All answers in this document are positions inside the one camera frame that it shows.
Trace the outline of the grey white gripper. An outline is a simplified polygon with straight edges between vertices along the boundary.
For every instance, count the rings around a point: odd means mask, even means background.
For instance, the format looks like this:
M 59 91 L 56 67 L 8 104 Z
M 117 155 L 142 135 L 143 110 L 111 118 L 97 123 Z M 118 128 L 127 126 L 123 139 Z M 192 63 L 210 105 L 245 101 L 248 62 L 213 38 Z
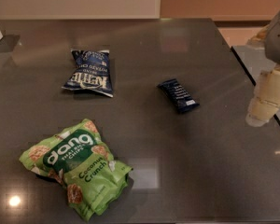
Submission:
M 280 63 L 280 10 L 269 23 L 265 43 L 265 56 Z M 247 109 L 245 121 L 252 127 L 261 127 L 280 109 L 280 64 L 271 71 L 261 71 L 254 96 Z

